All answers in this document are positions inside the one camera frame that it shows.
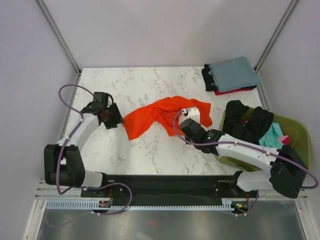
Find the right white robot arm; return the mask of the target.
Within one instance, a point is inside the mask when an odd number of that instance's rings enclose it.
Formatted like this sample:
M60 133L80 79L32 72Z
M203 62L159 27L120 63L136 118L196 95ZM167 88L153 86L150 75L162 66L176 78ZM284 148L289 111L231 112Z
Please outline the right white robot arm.
M203 153L233 158L259 169L252 172L238 171L233 175L229 184L233 196L274 189L287 198L298 197L307 175L307 166L292 147L283 145L277 149L256 145L219 130L205 130L191 118L181 121L179 129L185 136L185 142Z

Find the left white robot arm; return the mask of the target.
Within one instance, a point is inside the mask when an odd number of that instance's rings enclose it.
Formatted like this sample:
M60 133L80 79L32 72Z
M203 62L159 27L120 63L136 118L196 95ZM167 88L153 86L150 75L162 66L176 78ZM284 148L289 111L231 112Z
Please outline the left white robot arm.
M106 196L109 183L103 180L103 173L85 169L81 151L100 125L109 130L124 123L113 97L106 92L94 92L92 101L80 111L73 130L44 148L45 182L55 185L60 195L72 188L92 188L99 197Z

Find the orange t shirt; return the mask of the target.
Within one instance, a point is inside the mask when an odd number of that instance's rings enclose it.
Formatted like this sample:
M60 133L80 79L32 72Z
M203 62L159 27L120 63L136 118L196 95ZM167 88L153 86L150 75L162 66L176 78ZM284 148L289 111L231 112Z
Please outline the orange t shirt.
M187 99L182 96L166 97L152 104L140 107L124 117L124 128L129 140L139 138L154 122L161 124L167 134L175 136L174 121L175 115L181 109L191 107L198 108L200 112L200 123L210 127L213 121L210 118L211 104L197 99Z

